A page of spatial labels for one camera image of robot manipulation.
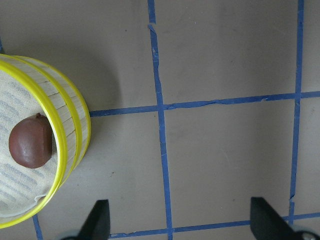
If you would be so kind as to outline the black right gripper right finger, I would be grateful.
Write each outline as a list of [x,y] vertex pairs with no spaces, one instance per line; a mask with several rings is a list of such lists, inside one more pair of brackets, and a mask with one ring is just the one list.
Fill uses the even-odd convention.
[[256,240],[302,240],[263,197],[250,199],[250,230]]

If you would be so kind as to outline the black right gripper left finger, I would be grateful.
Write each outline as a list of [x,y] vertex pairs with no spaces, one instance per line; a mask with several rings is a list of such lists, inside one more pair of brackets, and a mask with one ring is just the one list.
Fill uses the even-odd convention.
[[108,240],[110,236],[109,201],[97,200],[81,227],[77,240]]

